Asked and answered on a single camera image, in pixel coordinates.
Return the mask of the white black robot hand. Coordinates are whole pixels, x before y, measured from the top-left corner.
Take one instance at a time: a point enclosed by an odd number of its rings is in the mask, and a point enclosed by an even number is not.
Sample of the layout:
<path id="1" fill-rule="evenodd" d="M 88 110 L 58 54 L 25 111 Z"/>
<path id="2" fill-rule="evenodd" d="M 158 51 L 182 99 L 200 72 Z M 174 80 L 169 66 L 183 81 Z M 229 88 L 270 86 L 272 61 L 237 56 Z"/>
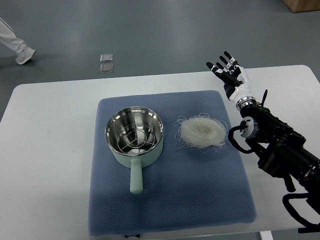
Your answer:
<path id="1" fill-rule="evenodd" d="M 223 83 L 223 88 L 229 101 L 238 102 L 244 97 L 250 97 L 251 84 L 246 70 L 240 66 L 238 61 L 227 51 L 219 59 L 223 64 L 206 62 L 209 70 Z"/>

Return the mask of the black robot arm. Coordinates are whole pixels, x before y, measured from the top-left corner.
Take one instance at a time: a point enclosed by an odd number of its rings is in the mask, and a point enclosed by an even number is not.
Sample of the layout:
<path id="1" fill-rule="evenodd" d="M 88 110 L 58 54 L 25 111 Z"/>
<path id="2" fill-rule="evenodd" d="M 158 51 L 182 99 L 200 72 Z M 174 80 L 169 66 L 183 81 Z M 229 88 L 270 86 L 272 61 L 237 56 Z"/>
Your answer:
<path id="1" fill-rule="evenodd" d="M 235 105 L 242 121 L 229 130 L 229 142 L 244 154 L 256 154 L 261 170 L 284 180 L 288 194 L 283 196 L 282 203 L 303 226 L 298 232 L 318 233 L 320 225 L 300 216 L 290 201 L 304 199 L 316 213 L 320 212 L 319 158 L 304 149 L 304 136 L 272 115 L 262 102 L 258 103 L 252 96 L 244 96 L 237 98 Z"/>

